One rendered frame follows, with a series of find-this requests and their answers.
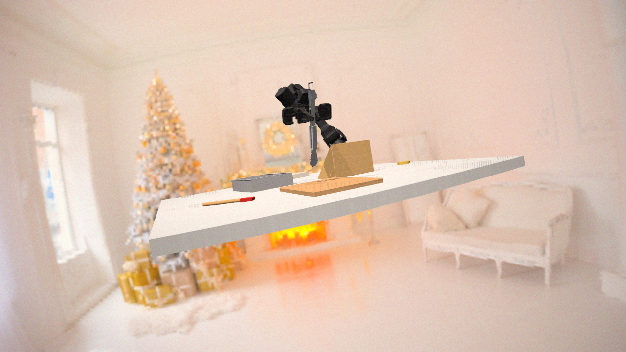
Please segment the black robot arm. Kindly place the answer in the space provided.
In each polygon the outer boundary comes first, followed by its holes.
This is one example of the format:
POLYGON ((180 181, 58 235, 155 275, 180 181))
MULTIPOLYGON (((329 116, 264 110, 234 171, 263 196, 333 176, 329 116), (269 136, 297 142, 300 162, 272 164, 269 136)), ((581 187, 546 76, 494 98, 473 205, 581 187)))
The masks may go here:
MULTIPOLYGON (((302 103, 309 105, 308 89, 304 89, 304 87, 300 86, 300 84, 291 83, 288 87, 281 87, 279 91, 277 91, 275 97, 279 99, 285 108, 293 107, 294 109, 294 106, 300 107, 300 104, 302 103)), ((316 122, 316 124, 321 129, 321 136, 329 148, 332 144, 347 142, 346 136, 341 132, 341 130, 329 125, 326 120, 320 120, 319 122, 316 122)))

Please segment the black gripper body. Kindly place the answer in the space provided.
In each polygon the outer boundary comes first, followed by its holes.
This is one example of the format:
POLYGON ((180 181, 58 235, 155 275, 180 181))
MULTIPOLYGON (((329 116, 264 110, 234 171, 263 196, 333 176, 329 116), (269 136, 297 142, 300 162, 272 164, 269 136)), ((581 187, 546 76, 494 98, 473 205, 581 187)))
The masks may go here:
MULTIPOLYGON (((331 104, 330 103, 320 103, 321 107, 321 120, 329 120, 331 119, 331 104)), ((300 104, 300 107, 305 107, 307 113, 310 114, 309 105, 306 103, 300 104)), ((299 107, 299 108, 300 108, 299 107)), ((298 106, 284 108, 282 110, 282 121, 285 125, 293 124, 293 117, 297 119, 297 109, 298 106)))

